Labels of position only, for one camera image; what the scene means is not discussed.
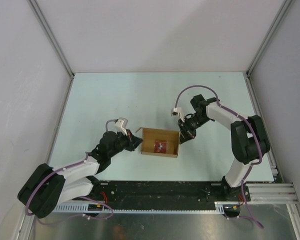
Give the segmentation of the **brown cardboard box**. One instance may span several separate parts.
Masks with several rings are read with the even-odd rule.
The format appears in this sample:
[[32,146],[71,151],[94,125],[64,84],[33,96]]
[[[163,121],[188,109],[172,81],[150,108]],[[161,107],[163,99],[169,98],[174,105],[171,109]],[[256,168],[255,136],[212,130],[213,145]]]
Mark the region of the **brown cardboard box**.
[[139,127],[142,144],[140,153],[149,156],[177,158],[180,147],[180,132],[175,130]]

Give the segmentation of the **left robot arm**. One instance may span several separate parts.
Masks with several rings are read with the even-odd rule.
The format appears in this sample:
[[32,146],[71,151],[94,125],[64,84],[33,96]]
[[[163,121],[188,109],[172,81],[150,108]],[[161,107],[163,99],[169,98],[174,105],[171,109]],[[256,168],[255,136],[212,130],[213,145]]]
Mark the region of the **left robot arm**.
[[63,167],[40,164],[25,182],[17,199],[27,216],[47,217],[57,205],[75,198],[95,200],[100,196],[96,175],[111,164],[122,151],[133,152],[143,139],[126,133],[107,131],[96,147],[75,163]]

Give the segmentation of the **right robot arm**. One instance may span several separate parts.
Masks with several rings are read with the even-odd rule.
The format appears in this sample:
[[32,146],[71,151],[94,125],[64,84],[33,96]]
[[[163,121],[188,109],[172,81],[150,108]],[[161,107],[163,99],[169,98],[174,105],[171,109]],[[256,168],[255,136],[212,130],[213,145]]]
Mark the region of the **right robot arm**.
[[174,106],[172,116],[178,116],[181,144],[195,139],[197,129],[208,121],[218,122],[230,131],[231,150],[234,160],[227,174],[222,177],[220,194],[232,201],[242,190],[253,167],[262,163],[263,156],[270,151],[270,142],[263,120],[258,115],[243,116],[224,106],[212,97],[194,96],[190,104],[194,113],[185,115],[182,108]]

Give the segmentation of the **small red packet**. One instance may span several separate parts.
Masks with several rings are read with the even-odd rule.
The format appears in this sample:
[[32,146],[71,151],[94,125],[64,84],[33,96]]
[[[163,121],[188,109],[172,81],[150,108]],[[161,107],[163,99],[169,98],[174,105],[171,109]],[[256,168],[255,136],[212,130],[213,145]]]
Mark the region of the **small red packet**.
[[165,154],[167,152],[168,144],[164,140],[156,140],[154,143],[154,153]]

